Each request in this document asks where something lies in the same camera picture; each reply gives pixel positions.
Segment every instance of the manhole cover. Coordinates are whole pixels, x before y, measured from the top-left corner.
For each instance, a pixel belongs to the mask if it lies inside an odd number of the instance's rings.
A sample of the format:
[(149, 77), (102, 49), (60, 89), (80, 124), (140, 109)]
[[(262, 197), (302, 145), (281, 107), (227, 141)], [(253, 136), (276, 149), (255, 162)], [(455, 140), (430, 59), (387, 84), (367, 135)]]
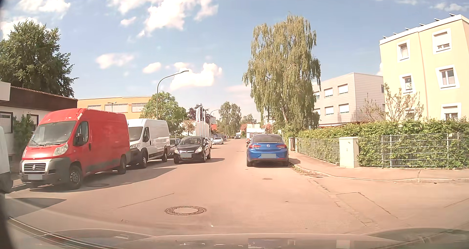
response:
[(202, 208), (199, 206), (176, 206), (167, 208), (165, 213), (176, 215), (176, 216), (190, 216), (190, 215), (197, 215), (200, 213), (206, 212), (206, 208)]
[(96, 183), (96, 184), (89, 184), (89, 185), (86, 185), (86, 186), (89, 186), (89, 187), (103, 187), (103, 186), (109, 186), (109, 184), (107, 184), (107, 183)]

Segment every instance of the red van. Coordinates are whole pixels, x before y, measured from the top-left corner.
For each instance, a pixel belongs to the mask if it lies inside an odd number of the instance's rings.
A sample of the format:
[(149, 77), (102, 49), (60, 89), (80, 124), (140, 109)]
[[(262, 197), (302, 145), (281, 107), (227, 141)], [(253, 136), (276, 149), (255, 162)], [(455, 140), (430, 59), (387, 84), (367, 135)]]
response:
[(36, 187), (66, 184), (80, 188), (83, 177), (117, 169), (125, 174), (130, 162), (124, 114), (70, 108), (44, 116), (21, 159), (21, 181)]

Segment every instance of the street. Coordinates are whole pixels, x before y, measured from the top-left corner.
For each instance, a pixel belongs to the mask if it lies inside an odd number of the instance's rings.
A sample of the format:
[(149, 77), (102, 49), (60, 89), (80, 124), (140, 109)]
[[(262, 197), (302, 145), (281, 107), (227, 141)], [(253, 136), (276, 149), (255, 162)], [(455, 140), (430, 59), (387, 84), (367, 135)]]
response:
[[(469, 218), (467, 184), (310, 177), (281, 164), (246, 167), (245, 140), (229, 140), (212, 151), (206, 163), (158, 160), (124, 175), (96, 174), (79, 190), (18, 190), (7, 195), (8, 213), (52, 232), (104, 228), (148, 235), (364, 234), (461, 227)], [(189, 216), (165, 212), (175, 206), (202, 208)]]

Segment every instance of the front grille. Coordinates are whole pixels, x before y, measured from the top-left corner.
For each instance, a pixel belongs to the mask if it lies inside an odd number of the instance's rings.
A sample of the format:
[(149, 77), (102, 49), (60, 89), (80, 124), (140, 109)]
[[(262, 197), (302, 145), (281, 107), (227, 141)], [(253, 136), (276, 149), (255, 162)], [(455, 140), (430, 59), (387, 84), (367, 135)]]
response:
[(45, 171), (45, 163), (25, 163), (23, 164), (24, 172)]

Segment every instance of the blue car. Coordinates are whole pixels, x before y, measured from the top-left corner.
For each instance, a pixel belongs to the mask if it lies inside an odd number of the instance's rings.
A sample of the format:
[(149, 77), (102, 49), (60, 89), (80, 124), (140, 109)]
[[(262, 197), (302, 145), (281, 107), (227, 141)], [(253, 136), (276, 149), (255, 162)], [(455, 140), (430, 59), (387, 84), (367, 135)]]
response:
[(282, 162), (289, 166), (288, 148), (282, 137), (276, 134), (256, 134), (246, 151), (246, 165), (253, 166), (256, 161)]

